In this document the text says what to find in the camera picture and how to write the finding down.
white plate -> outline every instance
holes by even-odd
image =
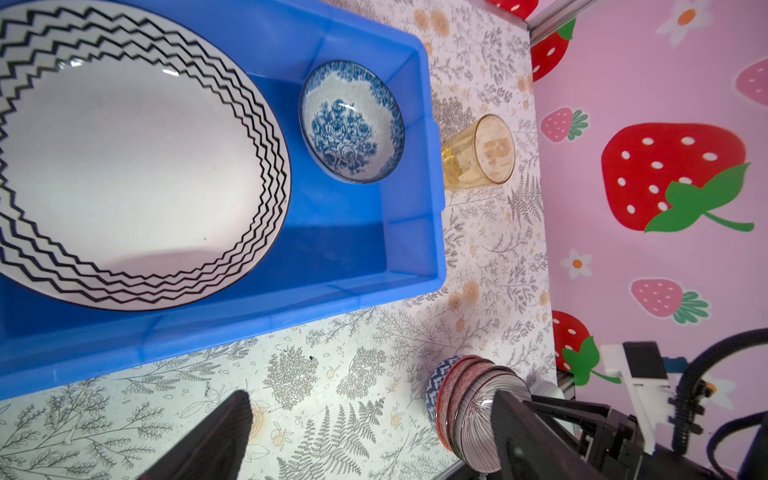
[[[27,22],[30,10],[49,15]],[[259,262],[285,220],[290,164],[242,70],[126,5],[32,2],[0,16],[27,24],[7,22],[0,41],[0,272],[73,303],[155,310]],[[35,49],[34,66],[11,71]],[[20,88],[24,73],[39,74],[33,88]]]

strawberry wallpaper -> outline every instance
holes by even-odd
[[[652,339],[690,361],[768,323],[765,18],[764,0],[603,0],[531,51],[556,360],[581,400],[632,412],[600,345]],[[765,409],[765,358],[707,373],[692,459]],[[721,464],[738,469],[752,437],[723,443]]]

glass rim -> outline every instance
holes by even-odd
[[[509,169],[509,175],[505,177],[504,180],[497,182],[496,180],[491,179],[483,170],[482,165],[480,165],[480,159],[478,156],[478,143],[477,143],[477,136],[478,136],[478,129],[480,128],[480,124],[489,117],[494,117],[500,120],[500,122],[504,125],[504,128],[507,129],[507,133],[509,134],[509,137],[512,139],[512,148],[515,149],[515,159],[512,161],[512,168]],[[518,163],[518,147],[515,144],[515,137],[512,135],[512,131],[509,130],[509,125],[507,125],[507,122],[504,121],[503,118],[499,117],[497,114],[485,114],[482,117],[480,117],[479,120],[477,120],[477,123],[475,123],[475,131],[472,132],[472,149],[475,152],[475,163],[477,164],[478,168],[480,169],[480,173],[483,177],[489,182],[491,182],[494,185],[503,185],[506,184],[507,181],[512,178],[512,174],[515,172],[515,166]]]

orange flower center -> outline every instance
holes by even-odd
[[[694,18],[696,18],[696,9],[695,8],[689,8],[685,12],[683,12],[682,15],[677,17],[677,24],[678,25],[688,25],[691,23]]]

black cable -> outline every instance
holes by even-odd
[[[748,429],[749,427],[754,427],[755,425],[759,425],[762,423],[763,418],[765,418],[766,415],[768,415],[768,411],[754,413],[741,419],[732,420],[718,428],[715,434],[712,435],[709,443],[707,443],[707,458],[710,460],[712,468],[717,470],[717,473],[721,474],[723,478],[731,478],[733,480],[733,477],[728,475],[725,470],[720,467],[720,464],[717,463],[717,460],[715,460],[715,449],[717,446],[728,435],[739,432],[740,430]]]
[[[765,344],[768,344],[768,328],[738,333],[715,343],[688,366],[680,378],[680,384],[677,385],[674,436],[672,437],[672,449],[675,453],[685,455],[688,452],[690,426],[693,425],[696,416],[695,408],[698,406],[698,401],[695,397],[701,376],[720,360],[741,350]]]

